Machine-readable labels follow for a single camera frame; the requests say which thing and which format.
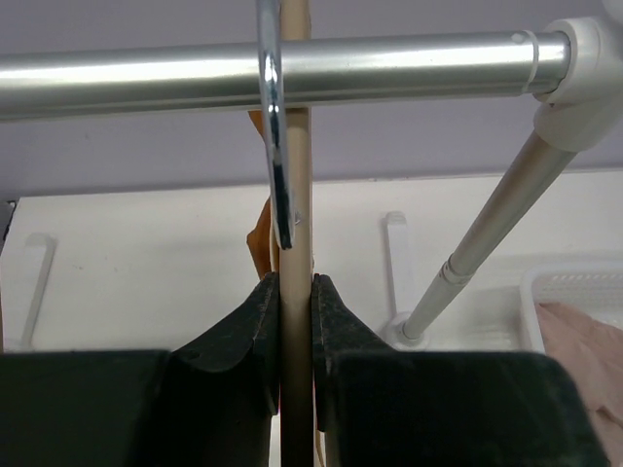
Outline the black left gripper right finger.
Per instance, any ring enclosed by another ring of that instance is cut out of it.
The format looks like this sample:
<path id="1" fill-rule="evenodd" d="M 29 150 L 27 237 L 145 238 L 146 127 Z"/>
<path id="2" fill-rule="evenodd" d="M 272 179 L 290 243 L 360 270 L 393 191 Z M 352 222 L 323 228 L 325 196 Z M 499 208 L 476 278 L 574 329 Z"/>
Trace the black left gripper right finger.
<path id="1" fill-rule="evenodd" d="M 605 466 L 568 373 L 533 352 L 391 348 L 311 288 L 317 424 L 330 466 Z"/>

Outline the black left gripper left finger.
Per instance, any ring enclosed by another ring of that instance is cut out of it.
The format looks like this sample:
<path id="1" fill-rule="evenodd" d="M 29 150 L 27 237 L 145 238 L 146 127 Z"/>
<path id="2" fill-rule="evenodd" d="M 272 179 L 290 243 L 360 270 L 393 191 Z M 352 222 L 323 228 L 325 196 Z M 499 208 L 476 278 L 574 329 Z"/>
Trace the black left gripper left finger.
<path id="1" fill-rule="evenodd" d="M 5 466 L 265 466 L 278 402 L 279 280 L 168 351 L 7 353 Z"/>

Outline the brown underwear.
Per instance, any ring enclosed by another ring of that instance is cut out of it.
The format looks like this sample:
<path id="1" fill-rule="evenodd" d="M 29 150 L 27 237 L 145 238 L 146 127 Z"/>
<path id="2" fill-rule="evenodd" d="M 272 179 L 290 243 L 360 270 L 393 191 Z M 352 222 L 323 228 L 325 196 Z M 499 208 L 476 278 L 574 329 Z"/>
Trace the brown underwear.
<path id="1" fill-rule="evenodd" d="M 246 244 L 260 280 L 270 272 L 278 272 L 280 250 L 272 224 L 270 198 L 265 201 L 255 227 L 247 235 Z"/>

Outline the beige hanger with brown underwear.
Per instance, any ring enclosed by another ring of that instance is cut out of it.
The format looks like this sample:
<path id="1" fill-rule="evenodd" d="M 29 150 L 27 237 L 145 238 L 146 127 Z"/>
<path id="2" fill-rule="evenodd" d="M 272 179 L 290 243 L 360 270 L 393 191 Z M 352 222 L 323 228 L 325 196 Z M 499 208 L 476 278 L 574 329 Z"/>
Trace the beige hanger with brown underwear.
<path id="1" fill-rule="evenodd" d="M 259 1 L 259 90 L 279 251 L 280 461 L 317 466 L 312 369 L 312 162 L 310 111 L 287 107 L 282 38 L 310 35 L 306 1 Z"/>

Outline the pink underwear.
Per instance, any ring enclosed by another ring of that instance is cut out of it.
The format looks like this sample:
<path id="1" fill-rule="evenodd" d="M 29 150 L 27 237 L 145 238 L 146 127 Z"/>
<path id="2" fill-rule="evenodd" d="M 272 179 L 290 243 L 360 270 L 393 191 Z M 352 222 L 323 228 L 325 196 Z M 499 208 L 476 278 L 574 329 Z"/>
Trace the pink underwear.
<path id="1" fill-rule="evenodd" d="M 622 424 L 622 331 L 562 303 L 536 306 L 545 352 L 572 376 L 585 407 Z"/>

